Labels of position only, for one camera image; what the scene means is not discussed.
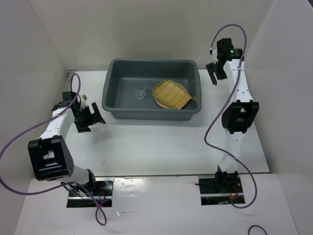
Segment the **woven bamboo tray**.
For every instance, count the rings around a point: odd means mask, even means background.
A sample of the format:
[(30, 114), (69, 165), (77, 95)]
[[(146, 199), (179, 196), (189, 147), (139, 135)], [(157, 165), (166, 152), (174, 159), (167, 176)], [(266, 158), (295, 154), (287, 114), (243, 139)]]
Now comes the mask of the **woven bamboo tray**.
[(176, 106), (192, 99), (184, 86), (168, 79), (156, 84), (152, 94), (154, 98), (171, 106)]

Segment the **clear plastic cup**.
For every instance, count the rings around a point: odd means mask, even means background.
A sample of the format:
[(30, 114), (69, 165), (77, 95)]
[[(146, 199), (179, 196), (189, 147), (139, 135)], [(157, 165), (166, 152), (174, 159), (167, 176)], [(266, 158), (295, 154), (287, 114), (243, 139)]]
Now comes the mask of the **clear plastic cup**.
[(133, 82), (132, 87), (137, 99), (142, 100), (145, 98), (147, 84), (144, 81), (135, 81)]

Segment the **tan plate with bear logo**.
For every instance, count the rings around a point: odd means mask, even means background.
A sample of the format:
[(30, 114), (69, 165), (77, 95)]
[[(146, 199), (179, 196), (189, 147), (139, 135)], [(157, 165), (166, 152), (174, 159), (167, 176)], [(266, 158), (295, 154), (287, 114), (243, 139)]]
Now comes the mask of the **tan plate with bear logo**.
[(180, 103), (179, 105), (176, 105), (176, 106), (171, 106), (171, 105), (168, 105), (168, 104), (166, 104), (164, 102), (161, 102), (157, 98), (155, 98), (155, 101), (156, 101), (157, 105), (160, 106), (163, 109), (178, 109), (178, 110), (184, 108), (187, 105), (187, 103), (189, 102), (189, 101), (187, 101), (185, 103)]

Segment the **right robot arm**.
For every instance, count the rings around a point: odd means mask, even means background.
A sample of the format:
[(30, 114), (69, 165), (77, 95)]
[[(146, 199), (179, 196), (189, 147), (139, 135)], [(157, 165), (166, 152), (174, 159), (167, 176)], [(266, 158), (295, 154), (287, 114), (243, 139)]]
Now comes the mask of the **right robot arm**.
[(218, 165), (214, 181), (217, 191), (226, 192), (238, 182), (241, 143), (259, 111), (259, 103), (253, 100), (247, 85), (243, 50), (235, 48), (230, 38), (224, 38), (217, 41), (216, 49), (210, 53), (213, 62), (206, 65), (206, 69), (213, 85), (227, 80), (231, 94), (221, 117), (228, 149)]

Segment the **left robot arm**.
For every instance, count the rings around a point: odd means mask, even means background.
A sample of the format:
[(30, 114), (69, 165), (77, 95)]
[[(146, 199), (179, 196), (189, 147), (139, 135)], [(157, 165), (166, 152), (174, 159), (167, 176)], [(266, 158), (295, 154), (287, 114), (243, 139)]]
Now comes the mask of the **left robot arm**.
[(72, 124), (78, 133), (91, 131), (96, 123), (104, 124), (95, 102), (87, 104), (85, 95), (75, 92), (64, 92), (62, 101), (52, 108), (52, 120), (42, 135), (28, 143), (28, 152), (35, 178), (38, 181), (60, 181), (80, 184), (85, 195), (97, 191), (95, 176), (89, 169), (74, 164), (73, 157), (66, 144), (66, 136)]

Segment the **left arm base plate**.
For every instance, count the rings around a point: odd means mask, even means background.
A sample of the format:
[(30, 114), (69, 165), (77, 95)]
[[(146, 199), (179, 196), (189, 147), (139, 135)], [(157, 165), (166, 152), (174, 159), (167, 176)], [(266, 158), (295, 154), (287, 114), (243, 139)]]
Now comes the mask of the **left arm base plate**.
[[(112, 206), (113, 178), (97, 177), (95, 188), (88, 189), (101, 207)], [(68, 191), (67, 208), (93, 208), (96, 207), (91, 197), (78, 186), (66, 186)]]

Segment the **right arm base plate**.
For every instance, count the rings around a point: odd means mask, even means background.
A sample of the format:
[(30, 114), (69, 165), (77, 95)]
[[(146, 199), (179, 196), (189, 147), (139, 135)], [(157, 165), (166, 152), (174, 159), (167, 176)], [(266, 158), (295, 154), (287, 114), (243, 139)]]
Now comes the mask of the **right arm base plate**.
[(218, 183), (214, 176), (199, 176), (198, 182), (202, 206), (244, 204), (245, 196), (240, 177), (234, 183)]

